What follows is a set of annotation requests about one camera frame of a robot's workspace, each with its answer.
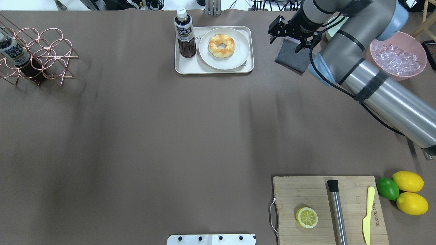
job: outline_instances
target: yellow lemon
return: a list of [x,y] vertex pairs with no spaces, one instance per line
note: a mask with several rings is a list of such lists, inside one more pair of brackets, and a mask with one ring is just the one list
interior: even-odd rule
[[318,215],[312,208],[304,207],[297,211],[297,223],[304,228],[313,228],[318,224]]
[[403,191],[418,192],[424,187],[421,176],[409,171],[399,171],[392,175],[392,180]]
[[429,209],[429,203],[421,195],[413,192],[403,192],[397,198],[397,207],[410,215],[421,215]]

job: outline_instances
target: black rubber tip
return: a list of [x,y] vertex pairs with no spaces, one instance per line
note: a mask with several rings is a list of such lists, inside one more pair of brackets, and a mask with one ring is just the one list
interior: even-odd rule
[[339,187],[337,185],[337,180],[327,180],[328,189],[330,192],[338,192]]

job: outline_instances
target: gray towel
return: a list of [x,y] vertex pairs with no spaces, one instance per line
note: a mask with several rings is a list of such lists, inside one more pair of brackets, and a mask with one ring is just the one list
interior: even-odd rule
[[295,48],[297,46],[297,43],[283,39],[275,62],[303,73],[310,64],[309,49],[304,48],[296,54]]

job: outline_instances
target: tray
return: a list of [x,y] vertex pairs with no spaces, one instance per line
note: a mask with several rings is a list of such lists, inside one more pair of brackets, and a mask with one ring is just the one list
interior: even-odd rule
[[[279,245],[338,244],[330,212],[327,180],[338,180],[339,183],[348,244],[365,245],[362,219],[366,215],[367,188],[375,188],[374,176],[297,176],[274,177],[272,180],[276,197]],[[297,224],[296,211],[302,207],[310,207],[317,212],[318,224],[314,228],[306,229]],[[377,192],[372,206],[371,244],[389,244]]]
[[[194,34],[195,34],[195,44],[197,45],[197,48],[199,47],[200,40],[208,33],[210,30],[215,29],[218,27],[194,27]],[[250,52],[247,58],[247,61],[242,64],[241,66],[231,69],[231,70],[220,70],[213,68],[206,64],[203,59],[201,59],[200,54],[198,53],[192,57],[192,58],[185,58],[180,54],[179,51],[179,45],[177,42],[177,36],[175,38],[175,52],[174,52],[174,68],[176,71],[183,75],[188,74],[213,74],[213,73],[247,73],[251,72],[254,68],[254,57],[253,57],[253,45],[252,45],[252,39],[251,39],[251,31],[248,27],[245,26],[233,26],[229,27],[233,28],[240,33],[242,33],[249,41],[250,43]]]

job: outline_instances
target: black cable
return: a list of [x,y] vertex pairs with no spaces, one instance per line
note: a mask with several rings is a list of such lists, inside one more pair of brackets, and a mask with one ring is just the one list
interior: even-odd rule
[[351,93],[348,92],[347,90],[345,90],[345,89],[343,89],[343,88],[337,86],[336,84],[330,82],[327,78],[325,78],[325,77],[321,74],[321,72],[318,71],[318,69],[317,69],[316,66],[315,66],[315,62],[313,61],[313,54],[312,54],[312,52],[313,52],[313,48],[315,48],[315,46],[316,46],[316,45],[321,41],[322,34],[323,34],[324,32],[326,32],[327,30],[329,30],[329,29],[335,27],[336,25],[338,25],[338,24],[339,24],[340,22],[342,22],[344,19],[345,19],[345,17],[342,17],[342,19],[341,19],[340,21],[338,21],[338,22],[334,23],[333,25],[331,25],[331,26],[325,28],[325,29],[322,30],[322,31],[321,31],[321,32],[320,32],[320,33],[319,33],[319,34],[318,34],[314,39],[312,39],[312,44],[311,44],[311,46],[310,46],[310,48],[309,48],[309,59],[310,59],[310,63],[312,64],[312,67],[313,67],[313,69],[315,70],[315,72],[316,72],[316,73],[317,73],[317,74],[318,74],[318,75],[319,75],[319,76],[320,76],[324,81],[326,81],[328,84],[330,84],[332,87],[336,88],[337,90],[339,90],[339,91],[345,93],[346,95],[348,95],[348,96],[354,98],[354,95],[353,95],[353,94],[351,94]]
[[291,0],[287,0],[286,3],[283,5],[283,8],[280,11],[286,11],[286,6],[288,6],[288,3],[290,3]]
[[[271,9],[271,11],[273,10],[273,7],[271,6],[271,0],[268,0],[269,3],[269,8]],[[266,1],[263,1],[263,11],[265,10],[265,5],[266,5]]]
[[388,124],[386,124],[385,122],[383,122],[378,116],[376,116],[365,104],[361,104],[362,107],[372,116],[375,118],[375,120],[377,120],[379,123],[381,123],[383,126],[387,127],[388,129],[390,129],[391,131],[393,131],[394,133],[397,133],[399,135],[405,136],[402,132],[392,128],[391,126],[389,126]]
[[327,24],[322,25],[321,27],[326,27],[326,26],[328,26],[329,24],[333,23],[335,20],[337,20],[337,19],[339,18],[339,16],[341,16],[341,13],[337,14],[337,16],[336,16],[334,19],[332,19],[331,21],[329,21]]
[[279,5],[279,3],[277,2],[277,0],[274,0],[274,2],[277,4],[277,7],[278,7],[279,10],[280,10],[280,5]]
[[[313,61],[313,48],[321,41],[321,37],[322,37],[322,34],[324,33],[324,32],[326,32],[327,30],[329,30],[329,29],[331,29],[331,28],[333,28],[334,26],[336,26],[336,25],[338,25],[340,22],[342,22],[343,20],[345,19],[345,17],[342,17],[342,19],[341,20],[339,20],[338,22],[336,22],[336,23],[334,23],[333,25],[331,25],[331,26],[329,26],[329,27],[327,27],[327,28],[325,28],[324,30],[322,30],[313,40],[312,40],[312,44],[311,44],[311,46],[310,46],[310,48],[309,48],[309,59],[310,59],[310,63],[311,63],[311,65],[312,65],[312,67],[313,67],[313,69],[315,70],[315,72],[318,74],[318,76],[320,76],[325,82],[327,82],[328,84],[330,84],[332,87],[334,87],[334,88],[336,88],[337,90],[339,90],[339,91],[341,91],[341,92],[343,92],[343,93],[345,93],[346,95],[348,95],[348,96],[350,96],[350,97],[352,97],[352,98],[354,98],[355,96],[353,95],[353,94],[351,94],[350,92],[348,92],[348,91],[346,91],[346,90],[344,90],[343,88],[341,88],[341,87],[339,87],[339,86],[337,86],[336,84],[334,84],[334,83],[332,83],[332,82],[330,82],[326,77],[324,77],[322,74],[321,74],[321,72],[319,72],[318,71],[318,69],[316,68],[316,66],[315,66],[315,62]],[[379,123],[381,123],[383,126],[385,126],[386,128],[388,128],[389,130],[391,130],[391,131],[393,131],[393,132],[395,132],[395,133],[397,133],[397,134],[399,134],[399,135],[402,135],[402,136],[404,136],[404,134],[402,134],[400,131],[398,131],[398,130],[396,130],[396,129],[394,129],[394,128],[392,128],[391,126],[389,126],[388,124],[386,124],[385,122],[383,122],[378,116],[376,116],[365,104],[361,104],[362,105],[362,107],[372,116],[372,117],[374,117]]]
[[236,3],[236,1],[237,1],[237,0],[235,0],[235,1],[230,5],[230,7],[229,7],[228,9],[231,9],[232,6]]

